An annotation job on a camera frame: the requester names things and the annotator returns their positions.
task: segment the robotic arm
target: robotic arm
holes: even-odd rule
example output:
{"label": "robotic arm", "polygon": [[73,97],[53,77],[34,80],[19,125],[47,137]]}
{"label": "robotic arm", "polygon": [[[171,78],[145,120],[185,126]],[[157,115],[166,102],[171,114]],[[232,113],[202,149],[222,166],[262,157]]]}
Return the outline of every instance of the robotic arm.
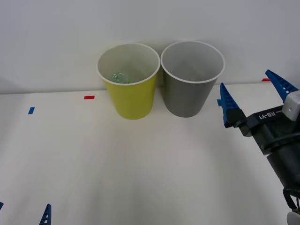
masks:
{"label": "robotic arm", "polygon": [[224,126],[239,128],[246,137],[253,136],[263,155],[284,186],[283,195],[292,212],[289,225],[300,225],[300,209],[291,196],[300,198],[300,90],[267,70],[266,75],[283,100],[283,105],[254,113],[248,117],[221,83]]}

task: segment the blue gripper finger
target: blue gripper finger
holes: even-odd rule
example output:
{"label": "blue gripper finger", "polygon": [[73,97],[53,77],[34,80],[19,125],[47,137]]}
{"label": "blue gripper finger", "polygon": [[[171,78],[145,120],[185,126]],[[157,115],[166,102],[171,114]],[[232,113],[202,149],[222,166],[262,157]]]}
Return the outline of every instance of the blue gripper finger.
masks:
{"label": "blue gripper finger", "polygon": [[226,128],[233,126],[232,121],[228,121],[227,111],[228,110],[236,110],[240,109],[238,104],[231,97],[229,92],[227,91],[225,85],[221,83],[220,85],[220,94],[221,98],[217,100],[219,106],[223,109],[223,121]]}
{"label": "blue gripper finger", "polygon": [[47,204],[39,225],[51,225],[51,205]]}
{"label": "blue gripper finger", "polygon": [[266,71],[266,75],[274,85],[275,89],[277,90],[283,102],[285,102],[286,96],[289,93],[298,90],[293,85],[291,85],[288,81],[278,76],[274,72],[270,71],[269,69]]}

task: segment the cable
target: cable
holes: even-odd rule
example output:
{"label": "cable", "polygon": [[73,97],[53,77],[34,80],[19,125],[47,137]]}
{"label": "cable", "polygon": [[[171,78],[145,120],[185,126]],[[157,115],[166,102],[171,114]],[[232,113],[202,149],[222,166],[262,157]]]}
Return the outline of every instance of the cable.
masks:
{"label": "cable", "polygon": [[291,139],[291,138],[295,138],[295,137],[300,137],[300,132],[297,132],[297,133],[292,133],[292,134],[289,134],[289,135],[284,135],[282,137],[277,137],[277,138],[274,138],[272,141],[266,143],[265,145],[262,146],[263,149],[267,149],[269,148],[270,146],[272,146],[273,144],[277,143],[277,142],[280,142],[280,141],[284,141],[284,140],[287,140],[287,139]]}

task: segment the gray paper cup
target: gray paper cup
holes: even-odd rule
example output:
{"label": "gray paper cup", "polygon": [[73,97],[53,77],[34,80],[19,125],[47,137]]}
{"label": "gray paper cup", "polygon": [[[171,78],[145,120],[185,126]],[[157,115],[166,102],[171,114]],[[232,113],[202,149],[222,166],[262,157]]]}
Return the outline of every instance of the gray paper cup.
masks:
{"label": "gray paper cup", "polygon": [[179,117],[195,116],[201,110],[225,60],[215,47],[201,41],[179,41],[161,54],[164,69],[164,101]]}

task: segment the blue tape marker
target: blue tape marker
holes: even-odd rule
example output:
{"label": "blue tape marker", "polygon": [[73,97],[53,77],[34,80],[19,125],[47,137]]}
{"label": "blue tape marker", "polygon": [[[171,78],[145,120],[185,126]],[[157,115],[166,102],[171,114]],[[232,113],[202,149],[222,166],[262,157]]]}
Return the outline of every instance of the blue tape marker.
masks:
{"label": "blue tape marker", "polygon": [[30,107],[28,114],[33,114],[34,108],[35,107]]}

